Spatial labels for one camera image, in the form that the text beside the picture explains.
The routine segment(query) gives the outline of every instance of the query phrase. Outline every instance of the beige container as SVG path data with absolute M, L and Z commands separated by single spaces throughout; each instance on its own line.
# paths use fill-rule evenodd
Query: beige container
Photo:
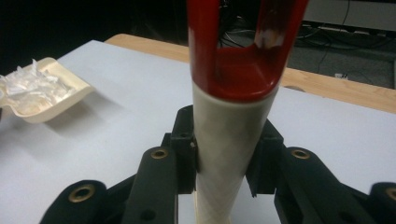
M 32 65 L 26 66 L 23 70 L 28 71 L 32 68 Z M 7 103 L 7 98 L 3 97 L 0 100 L 0 106 L 5 110 L 10 109 L 16 116 L 26 120 L 30 123 L 40 123 L 47 120 L 53 119 L 62 112 L 64 112 L 70 106 L 79 102 L 88 93 L 94 91 L 94 87 L 83 81 L 81 78 L 74 75 L 72 72 L 60 65 L 55 59 L 45 58 L 37 62 L 37 70 L 40 72 L 48 71 L 52 76 L 58 77 L 62 83 L 74 88 L 75 91 L 68 97 L 62 99 L 62 101 L 52 105 L 44 110 L 35 112 L 32 114 L 22 114 L 15 107 Z

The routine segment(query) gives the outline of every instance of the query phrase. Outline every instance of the wooden table edge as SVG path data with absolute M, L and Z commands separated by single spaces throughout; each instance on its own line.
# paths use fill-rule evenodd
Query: wooden table edge
M 119 34 L 107 44 L 189 62 L 189 48 L 143 37 Z M 396 114 L 396 90 L 285 68 L 281 86 Z

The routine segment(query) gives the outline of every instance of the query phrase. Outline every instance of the red handle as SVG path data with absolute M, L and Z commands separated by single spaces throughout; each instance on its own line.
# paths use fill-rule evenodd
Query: red handle
M 188 0 L 192 80 L 220 99 L 252 102 L 276 89 L 308 0 L 262 0 L 254 44 L 217 49 L 219 0 Z

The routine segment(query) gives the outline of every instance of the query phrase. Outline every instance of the red and white tool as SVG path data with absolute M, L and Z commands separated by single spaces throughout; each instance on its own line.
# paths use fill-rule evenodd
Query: red and white tool
M 229 222 L 307 0 L 262 0 L 254 44 L 218 49 L 219 0 L 188 0 L 198 224 Z

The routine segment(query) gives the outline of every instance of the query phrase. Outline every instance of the cable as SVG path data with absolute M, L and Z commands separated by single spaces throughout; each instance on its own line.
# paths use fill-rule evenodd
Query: cable
M 345 15 L 345 17 L 343 19 L 343 23 L 341 24 L 341 26 L 343 26 L 345 24 L 346 20 L 347 20 L 347 15 L 349 14 L 349 9 L 350 9 L 350 0 L 347 0 L 346 15 Z M 329 52 L 329 48 L 326 48 L 326 51 L 324 52 L 323 57 L 320 59 L 320 61 L 318 63 L 318 71 L 317 71 L 318 74 L 319 74 L 319 71 L 320 71 L 320 66 L 324 62 L 324 59 L 326 58 L 328 52 Z

